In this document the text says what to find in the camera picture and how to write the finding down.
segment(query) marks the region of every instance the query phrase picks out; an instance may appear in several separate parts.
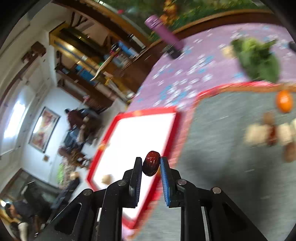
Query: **purple thermos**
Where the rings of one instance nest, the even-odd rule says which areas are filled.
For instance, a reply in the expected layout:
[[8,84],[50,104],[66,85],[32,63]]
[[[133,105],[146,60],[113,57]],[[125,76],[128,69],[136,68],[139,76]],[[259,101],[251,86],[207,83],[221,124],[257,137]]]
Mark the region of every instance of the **purple thermos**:
[[155,31],[167,44],[173,45],[177,50],[182,51],[184,45],[172,32],[170,32],[157,15],[152,15],[145,21],[151,30]]

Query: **orange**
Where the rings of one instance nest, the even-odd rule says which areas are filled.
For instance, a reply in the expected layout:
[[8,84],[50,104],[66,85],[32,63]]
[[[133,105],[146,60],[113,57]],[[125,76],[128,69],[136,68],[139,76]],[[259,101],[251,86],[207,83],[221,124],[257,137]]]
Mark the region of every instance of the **orange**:
[[276,96],[276,105],[283,113],[291,112],[293,108],[293,98],[288,90],[278,92]]

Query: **small bread roll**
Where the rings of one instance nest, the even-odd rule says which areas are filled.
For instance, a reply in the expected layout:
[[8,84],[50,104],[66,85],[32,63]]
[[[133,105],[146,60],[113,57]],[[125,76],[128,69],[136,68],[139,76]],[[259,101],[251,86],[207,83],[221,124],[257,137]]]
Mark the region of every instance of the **small bread roll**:
[[106,184],[106,185],[110,185],[112,181],[112,176],[110,174],[108,175],[104,175],[102,177],[102,183]]
[[279,125],[277,130],[277,136],[279,143],[282,146],[286,146],[287,144],[291,143],[293,141],[293,138],[290,125],[288,123]]
[[292,162],[296,157],[296,147],[294,142],[290,142],[284,146],[284,160],[285,162]]
[[266,144],[270,132],[270,125],[252,124],[246,129],[245,142],[248,145]]
[[275,122],[274,122],[274,114],[272,111],[268,111],[268,112],[265,112],[263,114],[263,124],[265,125],[271,125],[271,126],[274,126]]
[[290,128],[291,128],[291,132],[292,132],[292,137],[293,137],[294,141],[296,142],[296,119],[291,121]]

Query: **picture frame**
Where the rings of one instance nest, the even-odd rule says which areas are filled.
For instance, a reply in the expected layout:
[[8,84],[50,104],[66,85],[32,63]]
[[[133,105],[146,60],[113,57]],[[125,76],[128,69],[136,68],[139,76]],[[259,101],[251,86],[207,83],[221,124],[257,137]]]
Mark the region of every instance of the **picture frame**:
[[54,128],[60,116],[44,106],[31,133],[29,144],[38,151],[45,153]]

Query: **green vegetable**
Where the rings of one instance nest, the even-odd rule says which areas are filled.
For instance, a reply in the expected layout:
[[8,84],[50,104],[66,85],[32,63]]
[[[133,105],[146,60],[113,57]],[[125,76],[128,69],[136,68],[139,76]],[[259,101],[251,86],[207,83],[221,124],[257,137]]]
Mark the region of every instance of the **green vegetable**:
[[57,182],[58,182],[58,184],[61,184],[63,182],[64,176],[65,176],[64,165],[61,163],[59,165],[59,169],[58,169],[58,173],[57,173]]
[[231,42],[242,68],[253,80],[267,80],[276,83],[279,80],[280,65],[270,47],[276,40],[261,43],[254,38],[240,38]]

